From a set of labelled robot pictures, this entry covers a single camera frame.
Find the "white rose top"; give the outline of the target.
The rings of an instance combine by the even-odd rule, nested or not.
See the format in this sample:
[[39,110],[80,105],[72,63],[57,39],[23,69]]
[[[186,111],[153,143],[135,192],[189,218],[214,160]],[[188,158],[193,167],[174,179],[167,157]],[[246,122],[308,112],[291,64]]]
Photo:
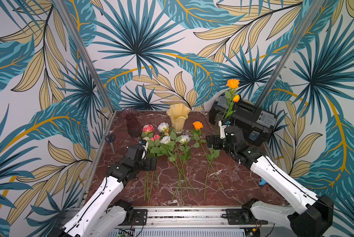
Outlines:
[[[177,132],[175,131],[175,129],[172,128],[172,127],[170,127],[168,123],[163,122],[163,123],[159,124],[158,127],[157,127],[157,130],[161,133],[161,139],[165,136],[165,135],[164,135],[164,132],[165,132],[166,129],[168,129],[168,128],[170,129],[170,130],[169,130],[169,133],[170,133],[169,136],[171,137],[171,139],[173,139],[172,136],[174,136],[174,135],[176,135],[177,137],[181,136],[181,135],[177,135]],[[158,157],[166,157],[167,160],[168,160],[168,157],[165,156],[165,155],[163,155],[163,154],[161,153],[160,145],[159,145],[159,147],[156,147],[156,148],[158,148],[157,156],[158,156]],[[198,193],[194,190],[193,185],[192,185],[191,189],[193,190],[193,192],[194,192],[196,195],[198,194]]]

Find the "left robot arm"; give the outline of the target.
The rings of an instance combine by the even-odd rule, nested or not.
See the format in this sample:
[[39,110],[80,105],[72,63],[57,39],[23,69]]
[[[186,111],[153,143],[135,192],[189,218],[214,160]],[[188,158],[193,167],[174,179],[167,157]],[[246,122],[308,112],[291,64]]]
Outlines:
[[105,237],[133,215],[133,205],[118,201],[110,211],[111,202],[131,180],[142,171],[154,171],[157,159],[147,154],[148,142],[141,140],[130,145],[123,158],[111,165],[99,188],[62,228],[53,228],[49,237]]

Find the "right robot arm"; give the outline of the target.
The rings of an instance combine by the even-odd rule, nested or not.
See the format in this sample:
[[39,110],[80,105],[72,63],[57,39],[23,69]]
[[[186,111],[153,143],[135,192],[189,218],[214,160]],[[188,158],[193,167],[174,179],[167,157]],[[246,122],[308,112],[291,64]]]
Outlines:
[[257,146],[249,146],[237,126],[221,129],[220,135],[207,136],[207,145],[223,150],[231,158],[260,176],[288,203],[289,207],[252,200],[244,205],[257,220],[265,220],[290,229],[298,237],[320,237],[333,224],[334,202],[319,196],[285,173]]

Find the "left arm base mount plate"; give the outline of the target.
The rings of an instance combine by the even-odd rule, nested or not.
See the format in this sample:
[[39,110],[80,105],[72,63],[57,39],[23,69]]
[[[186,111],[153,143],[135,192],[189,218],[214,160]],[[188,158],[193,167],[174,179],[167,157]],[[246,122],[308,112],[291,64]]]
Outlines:
[[144,226],[147,223],[147,209],[131,209],[127,212],[127,217],[123,225],[126,226]]

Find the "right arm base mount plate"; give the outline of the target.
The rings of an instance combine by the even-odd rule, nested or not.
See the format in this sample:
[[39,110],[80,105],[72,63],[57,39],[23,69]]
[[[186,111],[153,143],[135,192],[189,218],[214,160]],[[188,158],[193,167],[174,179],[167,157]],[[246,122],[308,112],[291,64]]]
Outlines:
[[229,225],[266,225],[265,220],[256,219],[247,209],[226,209],[221,218],[226,219]]

